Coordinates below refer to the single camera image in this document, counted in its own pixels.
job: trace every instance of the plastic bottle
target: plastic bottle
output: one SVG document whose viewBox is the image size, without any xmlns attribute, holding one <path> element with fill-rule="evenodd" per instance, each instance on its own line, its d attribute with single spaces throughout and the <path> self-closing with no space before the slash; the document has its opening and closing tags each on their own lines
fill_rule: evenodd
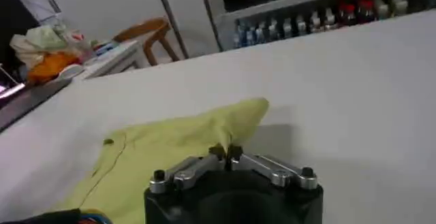
<svg viewBox="0 0 436 224">
<path fill-rule="evenodd" d="M 237 49 L 237 48 L 242 48 L 242 44 L 240 42 L 240 38 L 239 38 L 239 34 L 235 33 L 233 35 L 233 48 Z"/>
<path fill-rule="evenodd" d="M 390 0 L 393 16 L 401 16 L 407 13 L 409 2 L 406 0 Z"/>
<path fill-rule="evenodd" d="M 301 15 L 297 16 L 296 19 L 297 29 L 299 36 L 303 36 L 307 34 L 307 25 L 304 18 Z"/>
<path fill-rule="evenodd" d="M 291 18 L 286 18 L 283 21 L 283 34 L 285 39 L 289 39 L 292 37 L 292 20 Z"/>
<path fill-rule="evenodd" d="M 359 1 L 358 8 L 358 21 L 360 24 L 368 23 L 375 20 L 375 14 L 373 11 L 374 3 L 369 0 Z"/>
<path fill-rule="evenodd" d="M 321 27 L 321 19 L 319 18 L 317 11 L 312 13 L 310 30 L 311 33 L 319 33 L 323 31 L 323 28 Z"/>
<path fill-rule="evenodd" d="M 355 6 L 352 4 L 343 4 L 339 10 L 343 26 L 353 26 L 357 24 L 357 18 L 354 13 Z"/>
<path fill-rule="evenodd" d="M 247 46 L 254 45 L 256 45 L 255 27 L 250 27 L 250 30 L 247 31 Z"/>
<path fill-rule="evenodd" d="M 276 41 L 279 39 L 279 32 L 277 31 L 277 20 L 275 18 L 271 19 L 270 26 L 268 27 L 269 31 L 269 40 L 271 42 Z"/>
<path fill-rule="evenodd" d="M 389 18 L 389 6 L 383 2 L 383 0 L 374 0 L 375 11 L 379 20 L 385 20 Z"/>
<path fill-rule="evenodd" d="M 336 17 L 334 17 L 334 14 L 332 12 L 332 9 L 327 7 L 326 8 L 326 17 L 324 20 L 324 30 L 329 31 L 329 30 L 334 30 L 337 29 L 338 23 L 336 22 Z"/>
<path fill-rule="evenodd" d="M 263 44 L 266 42 L 266 37 L 264 30 L 260 27 L 256 29 L 256 40 L 258 44 Z"/>
</svg>

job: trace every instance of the yellow towel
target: yellow towel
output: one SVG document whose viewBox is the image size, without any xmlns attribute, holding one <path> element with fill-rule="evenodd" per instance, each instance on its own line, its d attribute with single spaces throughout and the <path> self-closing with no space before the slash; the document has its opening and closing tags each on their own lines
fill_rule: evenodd
<svg viewBox="0 0 436 224">
<path fill-rule="evenodd" d="M 241 144 L 267 109 L 266 99 L 248 99 L 197 116 L 116 131 L 104 141 L 93 173 L 61 209 L 96 208 L 115 224 L 143 224 L 143 193 L 154 170 L 166 170 L 188 156 L 203 156 L 217 143 Z"/>
</svg>

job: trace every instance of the white table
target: white table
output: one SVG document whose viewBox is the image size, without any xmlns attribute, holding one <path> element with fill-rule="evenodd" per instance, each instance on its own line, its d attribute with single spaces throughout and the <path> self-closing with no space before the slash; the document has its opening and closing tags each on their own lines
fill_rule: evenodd
<svg viewBox="0 0 436 224">
<path fill-rule="evenodd" d="M 138 40 L 123 42 L 116 48 L 85 63 L 85 70 L 74 80 L 85 80 L 108 74 L 117 74 L 134 65 L 145 67 L 145 56 Z"/>
<path fill-rule="evenodd" d="M 0 134 L 0 216 L 45 210 L 120 127 L 248 97 L 246 150 L 310 165 L 324 222 L 434 223 L 436 11 L 74 82 Z"/>
</svg>

